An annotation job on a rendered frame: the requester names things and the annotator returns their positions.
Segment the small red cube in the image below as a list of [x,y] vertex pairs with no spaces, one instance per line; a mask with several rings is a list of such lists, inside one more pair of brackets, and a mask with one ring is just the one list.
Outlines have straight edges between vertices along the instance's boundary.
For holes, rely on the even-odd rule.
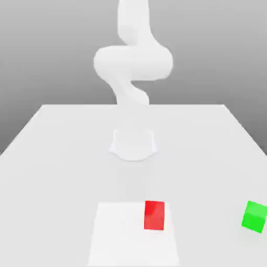
[[164,230],[165,202],[145,201],[144,207],[144,229]]

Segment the small green cube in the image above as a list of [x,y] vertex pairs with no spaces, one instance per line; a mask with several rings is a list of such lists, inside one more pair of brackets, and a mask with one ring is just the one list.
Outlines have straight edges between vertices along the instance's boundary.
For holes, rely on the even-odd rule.
[[243,219],[242,227],[262,233],[267,217],[267,206],[248,201]]

